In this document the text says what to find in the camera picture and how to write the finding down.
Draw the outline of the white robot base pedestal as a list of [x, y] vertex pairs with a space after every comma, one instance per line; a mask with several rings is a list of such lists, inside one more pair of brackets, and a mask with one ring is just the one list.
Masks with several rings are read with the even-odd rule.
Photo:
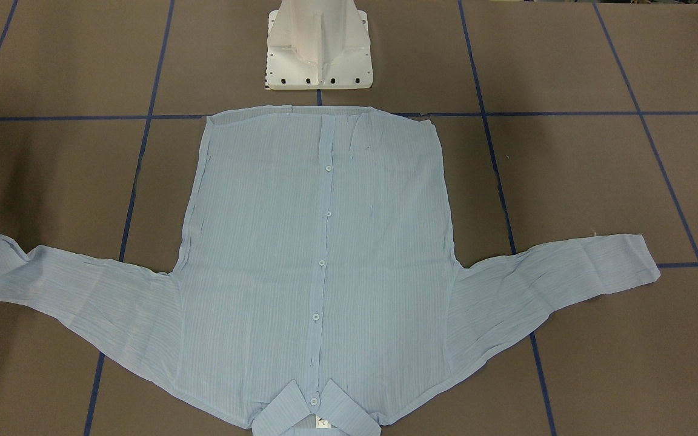
[[368, 15], [353, 1], [283, 1], [268, 14], [269, 90], [371, 88]]

